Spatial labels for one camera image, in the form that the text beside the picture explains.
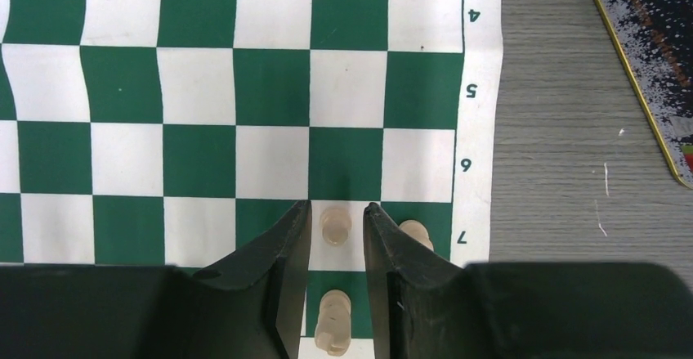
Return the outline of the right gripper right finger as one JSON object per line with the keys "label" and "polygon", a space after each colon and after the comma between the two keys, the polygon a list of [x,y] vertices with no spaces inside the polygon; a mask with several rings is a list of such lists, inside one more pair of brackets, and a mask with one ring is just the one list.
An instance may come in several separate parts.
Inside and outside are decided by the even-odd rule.
{"label": "right gripper right finger", "polygon": [[458,267],[363,215],[377,358],[689,358],[692,293],[654,263]]}

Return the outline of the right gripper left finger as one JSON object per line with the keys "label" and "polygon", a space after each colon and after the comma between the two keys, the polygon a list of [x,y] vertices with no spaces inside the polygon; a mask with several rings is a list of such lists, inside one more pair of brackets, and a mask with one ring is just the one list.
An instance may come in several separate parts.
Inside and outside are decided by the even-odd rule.
{"label": "right gripper left finger", "polygon": [[194,273],[180,267],[1,269],[4,358],[294,358],[311,202]]}

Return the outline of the light wooden pawn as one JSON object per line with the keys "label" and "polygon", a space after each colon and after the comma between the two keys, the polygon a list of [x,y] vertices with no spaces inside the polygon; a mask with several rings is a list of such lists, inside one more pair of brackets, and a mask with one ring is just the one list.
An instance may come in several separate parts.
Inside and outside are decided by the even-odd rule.
{"label": "light wooden pawn", "polygon": [[330,207],[320,216],[320,228],[324,241],[331,246],[343,245],[349,238],[352,227],[348,209]]}
{"label": "light wooden pawn", "polygon": [[406,220],[399,225],[399,228],[404,233],[411,236],[431,251],[435,250],[434,244],[431,242],[428,230],[421,222],[413,219]]}

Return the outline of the light wooden chess piece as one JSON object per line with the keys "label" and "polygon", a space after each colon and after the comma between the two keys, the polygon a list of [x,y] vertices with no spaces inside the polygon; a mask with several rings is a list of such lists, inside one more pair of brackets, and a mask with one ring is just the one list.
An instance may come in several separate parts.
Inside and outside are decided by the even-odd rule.
{"label": "light wooden chess piece", "polygon": [[347,352],[351,344],[351,300],[345,292],[332,289],[321,298],[314,341],[330,356],[340,357]]}

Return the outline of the gold metal tin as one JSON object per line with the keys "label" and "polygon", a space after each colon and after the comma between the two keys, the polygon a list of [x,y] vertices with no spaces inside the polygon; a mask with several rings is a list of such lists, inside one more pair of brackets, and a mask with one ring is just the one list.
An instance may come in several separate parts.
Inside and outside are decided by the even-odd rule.
{"label": "gold metal tin", "polygon": [[692,0],[593,0],[672,175],[692,186]]}

